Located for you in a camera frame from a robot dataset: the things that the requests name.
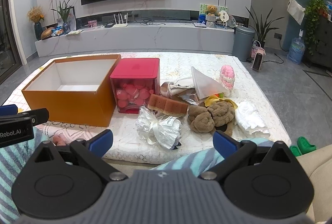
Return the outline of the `brown knotted plush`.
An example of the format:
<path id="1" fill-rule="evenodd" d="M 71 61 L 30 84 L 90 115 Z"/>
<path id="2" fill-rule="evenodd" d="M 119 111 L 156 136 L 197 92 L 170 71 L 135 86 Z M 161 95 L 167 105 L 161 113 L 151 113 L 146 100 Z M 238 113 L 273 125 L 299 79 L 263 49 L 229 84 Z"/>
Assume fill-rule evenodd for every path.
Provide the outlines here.
<path id="1" fill-rule="evenodd" d="M 196 133 L 221 131 L 232 136 L 236 106 L 226 100 L 213 102 L 208 107 L 191 105 L 188 108 L 188 124 Z"/>

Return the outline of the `white fluffy towel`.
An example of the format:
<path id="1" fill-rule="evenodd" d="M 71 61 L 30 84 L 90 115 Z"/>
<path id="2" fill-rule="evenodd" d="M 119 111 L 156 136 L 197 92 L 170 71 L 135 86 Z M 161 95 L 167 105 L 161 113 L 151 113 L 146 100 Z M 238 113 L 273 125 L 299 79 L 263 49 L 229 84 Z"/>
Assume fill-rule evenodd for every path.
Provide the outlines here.
<path id="1" fill-rule="evenodd" d="M 242 101 L 235 109 L 235 123 L 247 138 L 269 138 L 270 131 L 253 102 Z"/>

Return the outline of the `yellow plush banana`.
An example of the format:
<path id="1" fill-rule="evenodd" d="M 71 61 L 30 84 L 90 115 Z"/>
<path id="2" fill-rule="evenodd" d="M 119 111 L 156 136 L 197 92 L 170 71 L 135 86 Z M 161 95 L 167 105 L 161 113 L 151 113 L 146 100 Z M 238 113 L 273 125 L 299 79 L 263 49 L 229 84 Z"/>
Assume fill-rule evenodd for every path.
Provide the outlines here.
<path id="1" fill-rule="evenodd" d="M 222 101 L 229 102 L 230 104 L 232 104 L 234 109 L 238 108 L 237 104 L 233 100 L 230 100 L 228 98 L 220 98 L 220 97 L 215 96 L 215 95 L 212 95 L 212 96 L 209 96 L 208 98 L 206 98 L 204 100 L 204 106 L 209 107 L 213 103 L 222 102 Z"/>

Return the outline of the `orange crochet carrot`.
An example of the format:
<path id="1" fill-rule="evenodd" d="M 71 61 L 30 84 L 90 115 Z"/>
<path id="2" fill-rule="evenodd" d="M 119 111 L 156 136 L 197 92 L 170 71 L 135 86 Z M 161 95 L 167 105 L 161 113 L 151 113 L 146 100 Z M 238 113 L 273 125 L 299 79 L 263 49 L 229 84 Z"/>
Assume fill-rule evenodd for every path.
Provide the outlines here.
<path id="1" fill-rule="evenodd" d="M 223 93 L 218 93 L 218 94 L 215 94 L 214 96 L 216 96 L 217 98 L 223 98 L 224 97 L 224 94 Z"/>

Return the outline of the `white satin drawstring bag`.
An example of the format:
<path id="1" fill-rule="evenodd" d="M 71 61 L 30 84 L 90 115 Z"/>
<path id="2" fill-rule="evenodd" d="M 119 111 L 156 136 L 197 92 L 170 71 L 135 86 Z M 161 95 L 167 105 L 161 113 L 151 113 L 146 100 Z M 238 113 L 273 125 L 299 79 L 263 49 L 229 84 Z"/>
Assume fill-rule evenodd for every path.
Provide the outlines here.
<path id="1" fill-rule="evenodd" d="M 227 97 L 231 93 L 231 90 L 225 88 L 221 82 L 204 75 L 192 67 L 191 77 L 175 82 L 164 82 L 160 87 L 160 94 L 163 97 L 171 98 L 187 89 L 195 89 L 199 100 L 218 93 L 223 93 Z"/>

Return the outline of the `white plastic bundle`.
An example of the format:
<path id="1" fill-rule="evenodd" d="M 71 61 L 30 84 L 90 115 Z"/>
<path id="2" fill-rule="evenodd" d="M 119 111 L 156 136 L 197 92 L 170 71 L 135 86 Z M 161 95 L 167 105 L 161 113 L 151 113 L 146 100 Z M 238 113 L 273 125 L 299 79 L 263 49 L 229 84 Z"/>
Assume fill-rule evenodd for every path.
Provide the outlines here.
<path id="1" fill-rule="evenodd" d="M 138 135 L 149 145 L 159 144 L 165 149 L 175 150 L 181 146 L 181 121 L 178 117 L 156 116 L 142 106 L 136 120 Z"/>

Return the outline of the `pink white crochet plush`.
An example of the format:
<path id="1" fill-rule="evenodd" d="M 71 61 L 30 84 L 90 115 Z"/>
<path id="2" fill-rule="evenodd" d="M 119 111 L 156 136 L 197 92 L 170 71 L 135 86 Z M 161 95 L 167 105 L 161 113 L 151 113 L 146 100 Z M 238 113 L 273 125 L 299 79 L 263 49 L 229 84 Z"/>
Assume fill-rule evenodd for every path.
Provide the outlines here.
<path id="1" fill-rule="evenodd" d="M 220 70 L 220 82 L 228 90 L 233 90 L 235 73 L 230 65 L 223 65 Z"/>

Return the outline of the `brown sponge cake plush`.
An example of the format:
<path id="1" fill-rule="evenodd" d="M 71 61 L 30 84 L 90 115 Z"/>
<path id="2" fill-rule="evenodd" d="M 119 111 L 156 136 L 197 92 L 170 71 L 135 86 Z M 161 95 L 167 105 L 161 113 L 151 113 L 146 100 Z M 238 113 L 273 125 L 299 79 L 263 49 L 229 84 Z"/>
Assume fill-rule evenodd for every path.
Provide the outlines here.
<path id="1" fill-rule="evenodd" d="M 152 94 L 148 102 L 148 109 L 161 112 L 168 116 L 183 117 L 187 113 L 188 105 L 177 100 Z"/>

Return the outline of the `striped teal trouser leg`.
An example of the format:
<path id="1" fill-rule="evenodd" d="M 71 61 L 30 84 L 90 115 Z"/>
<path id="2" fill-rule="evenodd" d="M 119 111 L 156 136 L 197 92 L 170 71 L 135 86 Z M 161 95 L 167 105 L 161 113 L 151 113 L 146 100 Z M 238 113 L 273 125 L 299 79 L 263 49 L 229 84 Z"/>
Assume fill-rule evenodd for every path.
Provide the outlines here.
<path id="1" fill-rule="evenodd" d="M 1 148 L 0 202 L 3 223 L 13 223 L 18 219 L 19 213 L 11 196 L 12 185 L 38 145 L 48 140 L 36 127 L 33 127 L 33 131 L 32 140 Z"/>

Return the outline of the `orange cardboard box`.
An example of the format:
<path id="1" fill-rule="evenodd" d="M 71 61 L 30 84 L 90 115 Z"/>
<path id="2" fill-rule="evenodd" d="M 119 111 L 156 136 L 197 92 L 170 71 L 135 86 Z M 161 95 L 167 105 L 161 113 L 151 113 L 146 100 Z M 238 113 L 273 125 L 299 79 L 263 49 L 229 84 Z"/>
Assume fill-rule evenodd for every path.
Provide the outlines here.
<path id="1" fill-rule="evenodd" d="M 115 110 L 110 75 L 119 54 L 53 59 L 22 90 L 30 109 L 45 108 L 50 121 L 107 127 Z"/>

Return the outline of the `white lace tablecloth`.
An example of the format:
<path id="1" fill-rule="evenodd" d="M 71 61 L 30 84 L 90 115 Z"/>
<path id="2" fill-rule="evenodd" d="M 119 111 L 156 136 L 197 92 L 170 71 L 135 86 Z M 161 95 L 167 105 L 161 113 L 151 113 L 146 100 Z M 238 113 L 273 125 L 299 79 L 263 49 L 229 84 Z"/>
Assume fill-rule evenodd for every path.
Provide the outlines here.
<path id="1" fill-rule="evenodd" d="M 235 125 L 232 137 L 236 140 L 245 138 L 267 138 L 273 142 L 282 140 L 286 145 L 292 141 L 277 113 L 254 81 L 249 71 L 236 57 L 221 54 L 181 53 L 181 52 L 136 52 L 122 53 L 122 58 L 159 58 L 160 81 L 175 82 L 191 77 L 194 67 L 204 75 L 218 80 L 223 65 L 232 66 L 235 72 L 234 88 L 229 96 L 237 105 L 241 103 L 253 105 L 254 111 L 249 118 L 258 116 L 265 125 L 263 131 L 245 131 Z M 136 115 L 122 114 L 115 111 L 109 129 L 113 132 L 114 142 L 105 154 L 106 159 L 134 163 L 159 165 L 179 157 L 211 148 L 211 134 L 198 134 L 190 130 L 184 121 L 181 128 L 181 146 L 175 150 L 164 149 L 154 144 L 149 145 L 137 133 Z"/>

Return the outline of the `green slippers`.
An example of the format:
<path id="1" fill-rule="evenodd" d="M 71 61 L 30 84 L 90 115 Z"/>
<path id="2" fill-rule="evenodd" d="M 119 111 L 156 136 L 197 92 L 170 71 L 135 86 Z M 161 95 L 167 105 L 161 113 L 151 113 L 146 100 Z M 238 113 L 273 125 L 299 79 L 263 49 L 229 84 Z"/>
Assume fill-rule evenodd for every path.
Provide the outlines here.
<path id="1" fill-rule="evenodd" d="M 291 145 L 289 149 L 294 156 L 299 157 L 315 151 L 317 147 L 311 144 L 304 136 L 300 136 L 297 139 L 297 145 Z"/>

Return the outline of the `red plastic container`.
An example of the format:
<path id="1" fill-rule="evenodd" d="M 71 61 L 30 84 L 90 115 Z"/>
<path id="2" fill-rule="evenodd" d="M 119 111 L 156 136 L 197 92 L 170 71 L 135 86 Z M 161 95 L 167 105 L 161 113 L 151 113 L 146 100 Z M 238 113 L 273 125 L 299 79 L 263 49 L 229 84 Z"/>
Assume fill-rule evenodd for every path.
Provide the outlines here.
<path id="1" fill-rule="evenodd" d="M 110 75 L 120 113 L 139 113 L 153 94 L 160 93 L 158 58 L 122 58 Z"/>

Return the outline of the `brown round bread loaf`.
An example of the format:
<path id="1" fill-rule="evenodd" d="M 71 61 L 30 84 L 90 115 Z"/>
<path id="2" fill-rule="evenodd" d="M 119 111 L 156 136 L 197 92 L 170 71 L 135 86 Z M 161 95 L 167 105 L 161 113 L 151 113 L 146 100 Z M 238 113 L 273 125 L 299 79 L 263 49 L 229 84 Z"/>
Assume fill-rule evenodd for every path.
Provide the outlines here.
<path id="1" fill-rule="evenodd" d="M 52 37 L 54 27 L 46 28 L 40 36 L 41 40 L 45 40 Z"/>

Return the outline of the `white marble tv console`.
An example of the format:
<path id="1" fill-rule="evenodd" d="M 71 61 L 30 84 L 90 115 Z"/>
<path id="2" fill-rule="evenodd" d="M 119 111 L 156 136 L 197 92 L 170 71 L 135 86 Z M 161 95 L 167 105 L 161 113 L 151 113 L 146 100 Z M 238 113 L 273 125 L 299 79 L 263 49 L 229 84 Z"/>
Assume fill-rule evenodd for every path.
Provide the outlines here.
<path id="1" fill-rule="evenodd" d="M 231 54 L 234 31 L 197 28 L 192 23 L 85 29 L 78 34 L 35 42 L 38 56 L 99 51 L 190 51 Z"/>

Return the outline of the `pink space heater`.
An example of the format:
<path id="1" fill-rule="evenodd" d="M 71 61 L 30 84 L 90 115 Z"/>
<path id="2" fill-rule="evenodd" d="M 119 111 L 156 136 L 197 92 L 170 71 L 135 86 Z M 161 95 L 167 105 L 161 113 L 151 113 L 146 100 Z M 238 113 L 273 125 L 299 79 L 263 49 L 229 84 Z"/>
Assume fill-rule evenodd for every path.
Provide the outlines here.
<path id="1" fill-rule="evenodd" d="M 261 65 L 263 63 L 263 59 L 265 56 L 265 50 L 263 48 L 259 48 L 255 54 L 255 58 L 253 60 L 252 69 L 255 71 L 261 70 Z"/>

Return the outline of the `dark vase yellow flowers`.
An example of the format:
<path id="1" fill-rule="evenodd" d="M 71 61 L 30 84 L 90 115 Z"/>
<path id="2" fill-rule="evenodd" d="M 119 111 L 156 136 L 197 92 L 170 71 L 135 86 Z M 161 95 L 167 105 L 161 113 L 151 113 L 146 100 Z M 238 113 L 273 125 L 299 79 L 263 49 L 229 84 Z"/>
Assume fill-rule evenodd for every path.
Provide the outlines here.
<path id="1" fill-rule="evenodd" d="M 40 6 L 32 7 L 27 13 L 28 19 L 34 24 L 34 32 L 37 40 L 41 40 L 43 32 L 41 20 L 44 20 L 44 12 Z"/>

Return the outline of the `grey trash bin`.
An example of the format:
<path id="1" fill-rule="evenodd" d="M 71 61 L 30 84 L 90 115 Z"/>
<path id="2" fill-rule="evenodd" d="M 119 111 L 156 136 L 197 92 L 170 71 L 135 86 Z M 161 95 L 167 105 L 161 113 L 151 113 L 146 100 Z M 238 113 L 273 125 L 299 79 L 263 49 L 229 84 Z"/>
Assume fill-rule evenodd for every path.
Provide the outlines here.
<path id="1" fill-rule="evenodd" d="M 255 31 L 252 28 L 238 26 L 235 28 L 232 55 L 246 62 L 250 58 Z"/>

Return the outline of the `green potted plant vase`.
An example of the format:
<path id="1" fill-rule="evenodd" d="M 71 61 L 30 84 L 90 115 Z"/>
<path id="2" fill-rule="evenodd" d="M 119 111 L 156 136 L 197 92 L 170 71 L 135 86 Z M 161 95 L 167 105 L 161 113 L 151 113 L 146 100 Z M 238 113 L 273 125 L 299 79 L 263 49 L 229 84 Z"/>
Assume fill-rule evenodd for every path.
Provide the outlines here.
<path id="1" fill-rule="evenodd" d="M 63 29 L 63 33 L 67 34 L 70 32 L 70 26 L 68 23 L 68 17 L 69 17 L 69 13 L 70 10 L 72 8 L 72 5 L 69 5 L 69 2 L 71 0 L 63 0 L 62 2 L 59 2 L 59 5 L 57 6 L 57 9 L 51 9 L 53 12 L 57 12 L 59 14 L 59 16 L 62 19 L 62 29 Z"/>

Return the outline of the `blue water jug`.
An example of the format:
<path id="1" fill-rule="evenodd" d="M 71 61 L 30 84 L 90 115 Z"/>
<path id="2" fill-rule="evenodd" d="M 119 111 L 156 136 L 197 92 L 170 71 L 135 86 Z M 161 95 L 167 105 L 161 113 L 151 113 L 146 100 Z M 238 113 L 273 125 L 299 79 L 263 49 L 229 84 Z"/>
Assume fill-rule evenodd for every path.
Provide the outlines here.
<path id="1" fill-rule="evenodd" d="M 287 55 L 287 59 L 297 65 L 301 63 L 304 52 L 306 50 L 306 46 L 304 44 L 302 37 L 303 37 L 303 30 L 301 29 L 299 31 L 298 37 L 292 39 Z"/>

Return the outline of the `white wifi router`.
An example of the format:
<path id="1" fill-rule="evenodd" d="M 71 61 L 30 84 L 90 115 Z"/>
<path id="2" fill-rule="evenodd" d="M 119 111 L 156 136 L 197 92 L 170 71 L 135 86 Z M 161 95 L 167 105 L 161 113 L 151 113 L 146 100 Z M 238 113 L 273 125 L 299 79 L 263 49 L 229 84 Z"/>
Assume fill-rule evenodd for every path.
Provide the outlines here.
<path id="1" fill-rule="evenodd" d="M 113 28 L 125 28 L 128 26 L 128 13 L 125 15 L 122 15 L 121 13 L 118 13 L 117 15 L 113 15 L 114 18 L 114 25 Z"/>

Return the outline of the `snake plant pot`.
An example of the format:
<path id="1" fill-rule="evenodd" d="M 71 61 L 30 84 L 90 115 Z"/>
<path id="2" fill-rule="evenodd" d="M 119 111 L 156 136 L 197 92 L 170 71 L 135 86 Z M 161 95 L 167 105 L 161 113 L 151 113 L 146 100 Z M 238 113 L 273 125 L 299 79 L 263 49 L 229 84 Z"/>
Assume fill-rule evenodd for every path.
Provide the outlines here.
<path id="1" fill-rule="evenodd" d="M 273 27 L 273 23 L 279 20 L 282 20 L 284 17 L 278 17 L 275 19 L 271 19 L 270 16 L 273 12 L 273 8 L 270 9 L 269 13 L 265 18 L 261 15 L 258 17 L 253 8 L 248 9 L 246 7 L 247 12 L 249 13 L 249 17 L 253 20 L 253 26 L 251 26 L 255 31 L 256 40 L 261 44 L 263 48 L 266 44 L 266 38 L 269 32 L 275 31 L 278 27 Z"/>

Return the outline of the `teddy bear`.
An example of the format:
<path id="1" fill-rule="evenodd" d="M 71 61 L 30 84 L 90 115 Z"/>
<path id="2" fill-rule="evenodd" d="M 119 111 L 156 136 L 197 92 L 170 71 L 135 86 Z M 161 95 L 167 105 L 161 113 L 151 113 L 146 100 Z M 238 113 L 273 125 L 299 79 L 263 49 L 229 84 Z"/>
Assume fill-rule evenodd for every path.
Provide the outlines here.
<path id="1" fill-rule="evenodd" d="M 215 5 L 208 5 L 204 12 L 207 16 L 217 16 L 218 8 Z"/>

